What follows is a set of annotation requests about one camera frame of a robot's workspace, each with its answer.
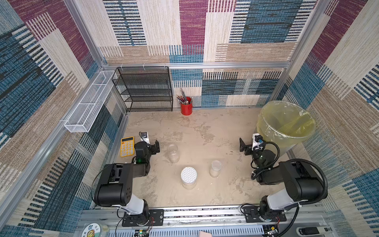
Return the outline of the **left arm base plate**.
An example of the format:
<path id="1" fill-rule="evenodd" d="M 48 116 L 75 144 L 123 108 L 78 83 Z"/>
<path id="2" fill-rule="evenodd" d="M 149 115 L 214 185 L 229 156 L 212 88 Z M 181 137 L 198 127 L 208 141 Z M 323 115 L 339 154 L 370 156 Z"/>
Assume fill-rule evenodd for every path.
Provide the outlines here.
<path id="1" fill-rule="evenodd" d="M 124 214 L 122 220 L 122 227 L 148 227 L 149 225 L 162 226 L 164 219 L 164 210 L 163 209 L 150 209 L 147 212 L 143 212 L 139 215 L 127 215 Z"/>

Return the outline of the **bin with yellow bag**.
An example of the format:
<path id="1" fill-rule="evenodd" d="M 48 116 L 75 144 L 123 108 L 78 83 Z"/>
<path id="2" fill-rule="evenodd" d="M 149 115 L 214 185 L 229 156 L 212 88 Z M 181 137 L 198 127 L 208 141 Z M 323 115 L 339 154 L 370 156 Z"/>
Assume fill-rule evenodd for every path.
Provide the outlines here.
<path id="1" fill-rule="evenodd" d="M 260 111 L 257 132 L 265 141 L 286 152 L 308 140 L 315 132 L 316 122 L 310 112 L 286 101 L 270 101 Z"/>

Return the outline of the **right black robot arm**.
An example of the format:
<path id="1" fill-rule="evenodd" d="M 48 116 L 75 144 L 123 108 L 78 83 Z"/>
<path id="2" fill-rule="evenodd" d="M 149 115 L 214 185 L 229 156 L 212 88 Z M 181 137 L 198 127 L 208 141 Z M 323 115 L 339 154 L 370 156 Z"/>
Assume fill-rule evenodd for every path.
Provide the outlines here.
<path id="1" fill-rule="evenodd" d="M 284 184 L 284 189 L 261 198 L 259 205 L 245 204 L 241 212 L 246 222 L 286 220 L 284 211 L 293 207 L 314 204 L 328 195 L 328 181 L 322 169 L 304 159 L 279 161 L 280 148 L 256 134 L 252 144 L 239 141 L 239 150 L 251 156 L 251 180 L 260 185 Z"/>

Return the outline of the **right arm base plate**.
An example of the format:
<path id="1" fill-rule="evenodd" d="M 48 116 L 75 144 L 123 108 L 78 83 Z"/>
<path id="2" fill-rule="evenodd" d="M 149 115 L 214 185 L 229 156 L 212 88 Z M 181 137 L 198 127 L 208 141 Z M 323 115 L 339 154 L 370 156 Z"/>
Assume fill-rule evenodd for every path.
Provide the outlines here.
<path id="1" fill-rule="evenodd" d="M 284 211 L 280 210 L 261 210 L 260 207 L 255 205 L 242 205 L 240 207 L 240 211 L 245 216 L 245 221 L 247 223 L 280 223 L 287 221 Z"/>

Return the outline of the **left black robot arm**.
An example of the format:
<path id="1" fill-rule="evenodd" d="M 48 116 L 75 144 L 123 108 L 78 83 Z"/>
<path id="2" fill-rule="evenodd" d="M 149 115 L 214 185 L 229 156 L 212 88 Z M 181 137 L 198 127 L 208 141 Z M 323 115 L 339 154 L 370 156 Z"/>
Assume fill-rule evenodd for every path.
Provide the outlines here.
<path id="1" fill-rule="evenodd" d="M 147 226 L 154 224 L 154 216 L 149 211 L 146 200 L 133 194 L 133 179 L 145 177 L 151 169 L 151 156 L 160 152 L 155 141 L 151 145 L 145 141 L 135 144 L 135 159 L 131 163 L 107 164 L 99 172 L 99 181 L 92 198 L 97 206 L 117 207 L 124 211 L 123 227 Z"/>

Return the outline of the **small jar with rice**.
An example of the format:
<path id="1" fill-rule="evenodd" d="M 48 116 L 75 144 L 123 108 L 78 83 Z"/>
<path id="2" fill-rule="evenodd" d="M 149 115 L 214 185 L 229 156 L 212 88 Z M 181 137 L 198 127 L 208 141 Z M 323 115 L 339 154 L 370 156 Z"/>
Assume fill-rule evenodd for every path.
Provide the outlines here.
<path id="1" fill-rule="evenodd" d="M 222 169 L 222 163 L 219 160 L 214 160 L 211 163 L 210 175 L 213 178 L 217 178 L 220 175 L 221 169 Z"/>

